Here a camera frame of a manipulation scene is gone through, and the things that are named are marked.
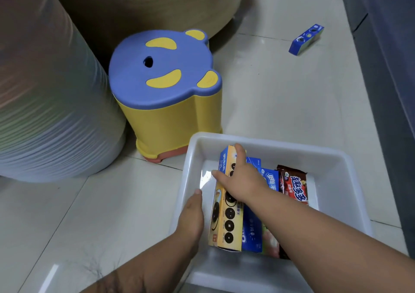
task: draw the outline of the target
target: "person's left hand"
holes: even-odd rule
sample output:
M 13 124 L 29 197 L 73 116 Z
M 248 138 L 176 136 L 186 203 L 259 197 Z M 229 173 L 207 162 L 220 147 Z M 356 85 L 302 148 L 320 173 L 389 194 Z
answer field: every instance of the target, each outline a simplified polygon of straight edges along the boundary
M 188 240 L 192 247 L 199 244 L 202 236 L 205 219 L 202 211 L 202 191 L 196 189 L 195 193 L 187 200 L 182 212 L 176 232 L 181 238 Z

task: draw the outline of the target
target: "yellow stool side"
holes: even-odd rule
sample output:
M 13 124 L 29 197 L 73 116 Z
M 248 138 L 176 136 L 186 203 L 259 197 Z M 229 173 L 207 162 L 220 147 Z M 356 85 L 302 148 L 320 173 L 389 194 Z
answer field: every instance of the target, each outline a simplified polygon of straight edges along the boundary
M 187 146 L 197 132 L 222 132 L 222 90 L 155 110 L 118 104 L 137 137 L 137 150 L 148 159 Z

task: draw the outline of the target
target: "white tile floor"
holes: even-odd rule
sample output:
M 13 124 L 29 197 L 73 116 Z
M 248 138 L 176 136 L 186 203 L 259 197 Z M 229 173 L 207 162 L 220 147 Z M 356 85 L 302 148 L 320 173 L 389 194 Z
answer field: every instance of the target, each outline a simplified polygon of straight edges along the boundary
M 322 39 L 290 55 L 291 40 L 314 23 L 326 27 Z M 210 47 L 223 76 L 224 133 L 344 150 L 376 238 L 407 253 L 342 0 L 242 0 Z M 106 274 L 165 237 L 183 163 L 143 161 L 129 138 L 86 183 L 0 178 L 2 290 L 39 292 L 52 270 L 42 293 L 77 293 L 96 280 L 98 265 Z

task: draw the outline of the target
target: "stool top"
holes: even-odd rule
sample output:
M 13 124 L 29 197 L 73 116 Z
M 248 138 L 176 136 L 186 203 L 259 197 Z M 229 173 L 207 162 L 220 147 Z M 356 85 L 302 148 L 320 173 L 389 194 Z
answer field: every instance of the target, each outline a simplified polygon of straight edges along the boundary
M 222 88 L 213 70 L 205 32 L 144 31 L 124 39 L 112 54 L 112 93 L 123 105 L 151 110 L 193 95 L 211 96 Z

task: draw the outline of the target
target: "stool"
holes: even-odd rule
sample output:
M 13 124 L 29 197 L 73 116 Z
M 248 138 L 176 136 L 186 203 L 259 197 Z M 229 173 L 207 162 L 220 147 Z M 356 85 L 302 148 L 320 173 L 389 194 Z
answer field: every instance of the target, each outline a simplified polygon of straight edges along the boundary
M 148 161 L 185 153 L 194 133 L 222 132 L 222 78 L 208 45 L 200 30 L 152 30 L 115 49 L 111 90 Z

